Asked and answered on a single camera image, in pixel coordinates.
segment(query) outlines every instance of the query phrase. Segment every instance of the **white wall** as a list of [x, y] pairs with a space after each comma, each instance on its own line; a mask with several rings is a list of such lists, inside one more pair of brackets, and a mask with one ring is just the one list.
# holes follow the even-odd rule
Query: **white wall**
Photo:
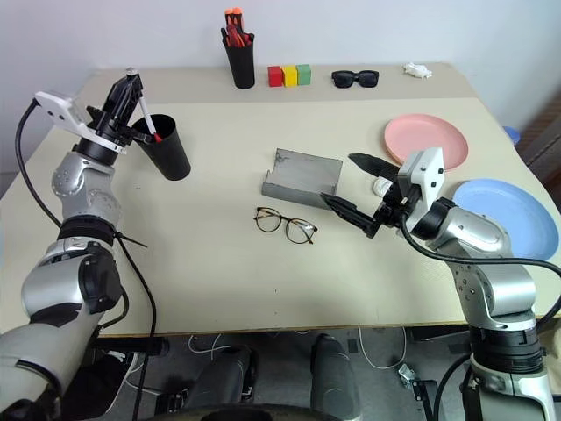
[[[74, 93], [94, 68], [226, 65], [219, 27], [235, 5], [258, 64], [448, 61], [503, 125], [524, 127], [561, 86], [559, 0], [0, 0], [0, 173], [17, 168], [35, 91]], [[26, 157], [48, 127], [32, 117]]]

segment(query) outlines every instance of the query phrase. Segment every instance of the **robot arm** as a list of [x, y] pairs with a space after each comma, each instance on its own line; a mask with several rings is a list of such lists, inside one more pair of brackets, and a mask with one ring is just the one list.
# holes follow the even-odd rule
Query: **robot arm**
[[137, 72], [115, 83], [85, 124], [73, 101], [39, 92], [56, 125], [81, 136], [53, 174], [62, 201], [57, 240], [27, 276], [22, 300], [30, 323], [0, 336], [2, 419], [53, 419], [105, 311], [121, 296], [113, 257], [120, 206], [110, 188], [111, 166], [124, 148], [151, 136], [127, 126], [142, 96]]
[[370, 155], [349, 157], [394, 183], [372, 218], [340, 197], [323, 195], [341, 218], [369, 238], [382, 225], [398, 227], [409, 242], [415, 243], [413, 234], [439, 255], [458, 258], [440, 260], [453, 273], [470, 325], [473, 378], [465, 392], [467, 419], [555, 420], [536, 333], [536, 286], [522, 264], [481, 261], [512, 257], [505, 230], [448, 199], [437, 199], [444, 183], [440, 148], [412, 154], [401, 168]]

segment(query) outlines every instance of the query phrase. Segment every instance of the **red block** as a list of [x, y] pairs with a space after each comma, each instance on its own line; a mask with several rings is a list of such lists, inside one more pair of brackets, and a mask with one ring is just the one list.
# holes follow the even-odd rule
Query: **red block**
[[282, 68], [281, 66], [271, 66], [267, 68], [269, 73], [269, 86], [282, 86]]

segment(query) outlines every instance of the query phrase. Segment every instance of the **pink plate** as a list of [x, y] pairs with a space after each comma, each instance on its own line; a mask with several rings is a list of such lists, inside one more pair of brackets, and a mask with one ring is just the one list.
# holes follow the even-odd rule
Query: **pink plate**
[[402, 164], [416, 151], [440, 146], [444, 152], [444, 169], [453, 169], [467, 158], [467, 141], [460, 131], [438, 117], [405, 114], [390, 121], [384, 131], [386, 148]]

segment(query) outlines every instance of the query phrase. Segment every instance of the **green block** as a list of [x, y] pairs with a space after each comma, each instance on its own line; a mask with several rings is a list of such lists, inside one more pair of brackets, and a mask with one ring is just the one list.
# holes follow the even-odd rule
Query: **green block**
[[310, 85], [312, 83], [312, 69], [308, 64], [297, 64], [296, 71], [298, 72], [298, 84]]

